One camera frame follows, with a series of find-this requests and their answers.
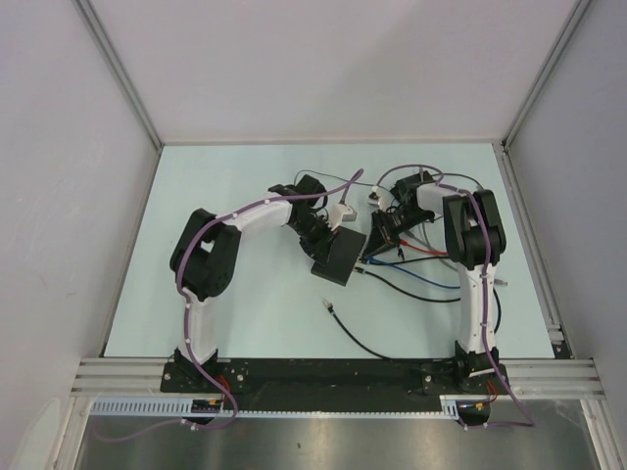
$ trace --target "metal floor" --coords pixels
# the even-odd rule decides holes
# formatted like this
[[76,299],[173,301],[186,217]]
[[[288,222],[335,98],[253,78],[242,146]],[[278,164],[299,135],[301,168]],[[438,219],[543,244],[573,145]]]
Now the metal floor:
[[[240,419],[219,431],[177,425],[131,442],[105,444],[90,429],[118,437],[154,418],[92,417],[76,469],[361,470],[599,469],[579,401],[527,401],[536,429],[464,432],[449,420]],[[510,401],[492,419],[519,419]]]

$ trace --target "black square object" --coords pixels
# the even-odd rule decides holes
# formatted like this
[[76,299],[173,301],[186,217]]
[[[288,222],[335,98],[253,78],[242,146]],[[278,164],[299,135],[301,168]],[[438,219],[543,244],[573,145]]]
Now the black square object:
[[346,286],[365,244],[365,235],[346,227],[340,227],[338,230],[337,238],[331,245],[328,263],[326,265],[315,263],[312,266],[312,274],[340,286]]

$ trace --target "blue cable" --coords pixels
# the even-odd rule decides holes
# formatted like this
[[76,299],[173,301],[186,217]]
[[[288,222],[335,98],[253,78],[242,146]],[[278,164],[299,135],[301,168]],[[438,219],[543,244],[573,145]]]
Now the blue cable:
[[415,272],[407,271],[406,269],[403,269],[403,268],[401,268],[399,266],[396,266],[395,264],[382,261],[381,259],[376,259],[376,258],[373,258],[373,257],[369,257],[369,258],[366,258],[365,260],[368,263],[379,264],[381,266],[393,267],[394,269],[398,269],[399,271],[403,271],[405,274],[409,274],[410,276],[413,276],[413,277],[415,277],[417,279],[420,279],[421,281],[427,282],[427,283],[432,284],[434,286],[441,287],[442,289],[459,289],[459,286],[447,286],[446,284],[440,284],[439,282],[432,281],[430,279],[427,279],[426,277],[422,277],[422,276],[416,274]]

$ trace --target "white wall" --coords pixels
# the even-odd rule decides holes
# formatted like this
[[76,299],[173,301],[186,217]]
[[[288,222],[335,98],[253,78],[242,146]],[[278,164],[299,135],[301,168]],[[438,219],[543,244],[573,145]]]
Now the white wall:
[[627,2],[596,2],[512,147],[563,321],[627,437]]
[[94,0],[166,142],[499,139],[575,0]]
[[157,157],[68,0],[0,15],[0,468],[93,355]]

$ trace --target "white table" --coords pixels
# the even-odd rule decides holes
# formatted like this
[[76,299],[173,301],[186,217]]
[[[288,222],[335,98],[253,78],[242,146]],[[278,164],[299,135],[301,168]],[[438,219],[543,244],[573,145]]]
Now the white table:
[[[553,357],[549,336],[529,272],[506,190],[488,144],[359,144],[287,146],[173,146],[163,151],[124,281],[106,356],[169,356],[182,335],[181,297],[169,258],[191,212],[223,213],[259,199],[277,183],[287,184],[309,168],[350,177],[364,168],[372,183],[387,168],[423,163],[470,174],[496,194],[507,236],[497,277],[503,322],[497,336],[501,357]],[[410,174],[400,170],[387,187]],[[449,178],[474,189],[471,182]],[[327,189],[340,184],[321,177]],[[369,233],[370,189],[354,186],[348,203],[359,212],[350,228]],[[329,204],[338,197],[330,198]],[[442,222],[429,227],[432,242],[444,249]],[[385,259],[393,259],[394,253]],[[414,253],[406,249],[406,256]],[[403,296],[369,276],[354,273],[347,287],[310,274],[312,262],[288,228],[270,230],[240,247],[235,276],[214,305],[218,309],[219,353],[223,357],[369,357],[338,328],[322,300],[366,345],[398,357],[453,354],[458,304],[427,304]],[[439,261],[405,266],[430,279],[458,284]],[[416,294],[445,299],[449,291],[384,266],[368,269]]]

